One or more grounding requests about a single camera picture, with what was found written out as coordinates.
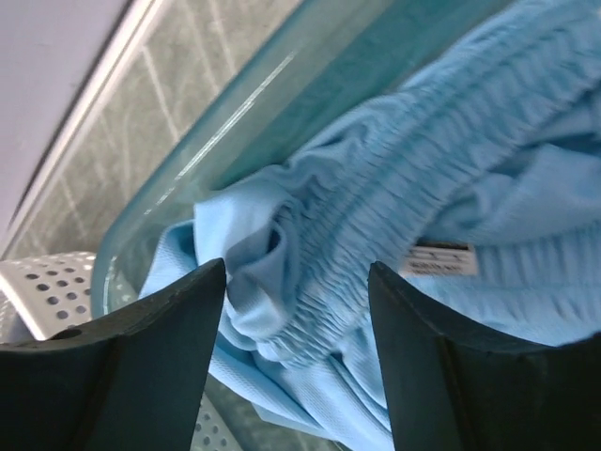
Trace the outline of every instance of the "gray tile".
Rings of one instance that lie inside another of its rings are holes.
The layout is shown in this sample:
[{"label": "gray tile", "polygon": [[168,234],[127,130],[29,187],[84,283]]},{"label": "gray tile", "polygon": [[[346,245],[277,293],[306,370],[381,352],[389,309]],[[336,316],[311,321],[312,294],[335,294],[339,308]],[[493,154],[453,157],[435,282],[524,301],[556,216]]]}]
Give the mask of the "gray tile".
[{"label": "gray tile", "polygon": [[36,230],[36,237],[39,242],[48,246],[47,236],[54,233],[57,224],[69,216],[73,205],[65,196],[64,181],[61,179],[50,189],[47,197],[44,199],[42,208],[37,212],[30,229]]},{"label": "gray tile", "polygon": [[63,173],[63,180],[76,204],[100,192],[110,197],[129,198],[123,152],[109,140],[103,120],[98,120]]},{"label": "gray tile", "polygon": [[182,134],[221,91],[211,78],[212,67],[194,44],[194,29],[182,8],[170,8],[147,48],[161,87],[165,107]]},{"label": "gray tile", "polygon": [[[106,230],[125,207],[125,199],[102,189],[88,189],[80,193],[77,202],[71,203],[64,186],[59,186],[49,198],[49,204],[52,202],[50,205],[57,209],[55,214],[51,215],[50,209],[42,210],[28,233],[43,244],[47,254],[97,252]],[[65,208],[59,210],[61,203]]]},{"label": "gray tile", "polygon": [[175,139],[142,58],[131,66],[103,117],[122,164],[118,174],[108,177],[123,177],[132,196],[173,149]]},{"label": "gray tile", "polygon": [[203,62],[207,77],[214,81],[214,93],[218,94],[239,68],[232,55],[228,57],[225,53],[223,38],[208,0],[176,0],[174,8],[181,11],[191,28],[193,47]]},{"label": "gray tile", "polygon": [[203,36],[223,30],[238,68],[282,24],[300,0],[188,0]]},{"label": "gray tile", "polygon": [[22,236],[19,242],[10,250],[7,255],[9,260],[18,260],[21,258],[44,256],[48,254],[45,246],[39,245],[38,239],[30,228]]}]

